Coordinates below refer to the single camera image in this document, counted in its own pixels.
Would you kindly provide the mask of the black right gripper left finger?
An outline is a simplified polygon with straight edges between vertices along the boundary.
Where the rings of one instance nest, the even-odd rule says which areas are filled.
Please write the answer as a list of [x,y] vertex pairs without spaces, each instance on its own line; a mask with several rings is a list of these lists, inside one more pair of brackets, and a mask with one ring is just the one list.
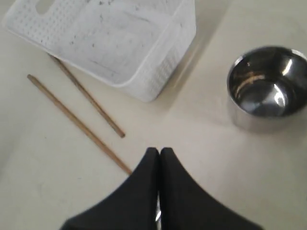
[[112,194],[68,219],[63,230],[155,230],[159,153],[148,148],[137,168]]

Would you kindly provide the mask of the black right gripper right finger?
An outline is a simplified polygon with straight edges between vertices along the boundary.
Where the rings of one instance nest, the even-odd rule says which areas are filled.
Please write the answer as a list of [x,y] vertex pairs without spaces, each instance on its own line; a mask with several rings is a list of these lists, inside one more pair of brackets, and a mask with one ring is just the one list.
[[172,148],[160,153],[160,207],[164,230],[260,230],[224,206],[189,175]]

